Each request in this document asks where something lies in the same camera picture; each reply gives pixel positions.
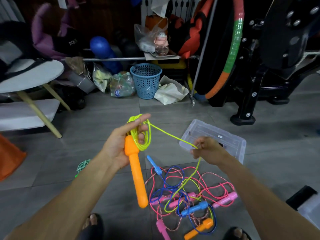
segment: white table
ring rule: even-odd
[[[19,60],[10,68],[8,72],[17,72],[29,67],[34,60],[22,59]],[[35,68],[26,71],[18,76],[9,78],[0,83],[0,93],[16,92],[21,99],[26,102],[36,115],[43,121],[43,123],[52,131],[52,133],[61,138],[62,135],[38,108],[35,102],[24,91],[29,88],[43,86],[50,94],[57,99],[67,110],[70,111],[69,106],[62,100],[62,98],[48,85],[48,82],[54,80],[62,74],[64,66],[57,60],[47,61]]]

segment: toe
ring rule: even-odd
[[[242,239],[242,240],[248,240],[248,238],[247,238],[247,234],[245,234],[245,233],[244,233],[244,234],[242,234],[241,239]]]
[[[91,214],[90,215],[90,222],[91,222],[91,225],[97,225],[98,224],[98,219],[97,219],[97,216],[95,214]]]
[[[85,229],[85,228],[88,227],[89,225],[90,225],[90,220],[89,220],[89,218],[86,218],[82,229]]]
[[[236,228],[234,231],[233,231],[233,234],[238,237],[238,238],[241,238],[242,237],[242,229],[241,228]]]

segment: blue jump rope handle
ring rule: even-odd
[[[185,217],[185,216],[188,215],[188,213],[190,214],[190,213],[193,213],[193,212],[195,212],[195,211],[197,211],[197,210],[203,210],[203,209],[206,209],[207,207],[208,207],[208,202],[206,202],[206,201],[201,201],[199,204],[197,204],[197,205],[195,205],[195,206],[192,206],[192,207],[190,207],[189,209],[186,209],[186,210],[182,211],[182,212],[181,212],[181,215],[182,215],[183,217]]]
[[[152,160],[152,158],[151,158],[149,155],[147,155],[146,158],[149,160],[149,162],[151,163],[151,165],[154,167],[155,172],[156,172],[158,175],[161,175],[161,173],[162,173],[161,168],[159,168],[159,167],[156,165],[156,163]]]

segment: hand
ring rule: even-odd
[[[129,157],[125,154],[125,137],[126,133],[138,127],[138,142],[144,144],[144,134],[142,132],[148,130],[148,125],[142,124],[145,120],[149,119],[149,113],[143,114],[135,121],[126,123],[125,125],[116,128],[112,131],[100,153],[107,156],[114,164],[117,170],[129,164]]]
[[[218,167],[225,163],[236,160],[216,140],[211,137],[199,137],[193,143],[198,149],[191,149],[190,153],[194,159],[202,157],[206,162]]]

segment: wooden table leg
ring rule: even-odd
[[[69,111],[71,111],[70,107],[68,106],[68,104],[65,103],[65,101],[63,101],[63,99],[58,95],[58,93],[56,93],[55,90],[52,89],[52,87],[50,87],[49,84],[45,83],[42,85],[46,90],[48,90],[48,92],[50,92],[50,94],[58,101],[60,101],[60,103]]]
[[[42,113],[42,111],[36,106],[36,104],[33,102],[33,100],[28,96],[28,94],[25,91],[18,91],[17,94],[19,97],[25,101],[36,113],[36,115],[43,121],[43,123],[52,131],[52,133],[58,137],[61,138],[62,135],[60,132],[54,127],[54,125],[48,120],[48,118]]]

